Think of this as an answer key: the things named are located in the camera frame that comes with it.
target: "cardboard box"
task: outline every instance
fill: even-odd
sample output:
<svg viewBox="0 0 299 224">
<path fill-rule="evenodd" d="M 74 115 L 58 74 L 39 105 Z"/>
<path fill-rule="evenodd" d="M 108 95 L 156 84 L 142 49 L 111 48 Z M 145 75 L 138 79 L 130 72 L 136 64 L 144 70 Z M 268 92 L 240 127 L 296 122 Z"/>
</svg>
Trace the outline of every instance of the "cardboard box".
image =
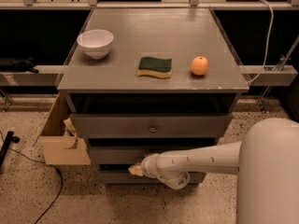
<svg viewBox="0 0 299 224">
<path fill-rule="evenodd" d="M 90 165 L 91 160 L 85 141 L 75 136 L 64 136 L 64 120 L 70 114 L 65 98 L 59 94 L 53 104 L 45 127 L 39 137 L 46 164 L 52 165 Z"/>
</svg>

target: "gray tabletop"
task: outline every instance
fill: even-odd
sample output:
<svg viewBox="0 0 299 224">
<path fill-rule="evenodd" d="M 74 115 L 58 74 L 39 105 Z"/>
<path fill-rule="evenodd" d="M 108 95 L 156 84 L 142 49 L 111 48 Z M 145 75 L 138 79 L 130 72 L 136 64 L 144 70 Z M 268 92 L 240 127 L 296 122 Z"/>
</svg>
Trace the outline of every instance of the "gray tabletop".
<svg viewBox="0 0 299 224">
<path fill-rule="evenodd" d="M 207 8 L 98 8 L 86 30 L 114 35 L 112 51 L 93 60 L 77 47 L 58 87 L 65 92 L 243 92 L 241 75 Z M 169 79 L 138 77 L 142 57 L 172 59 Z M 204 56 L 203 77 L 190 71 L 192 59 Z"/>
</svg>

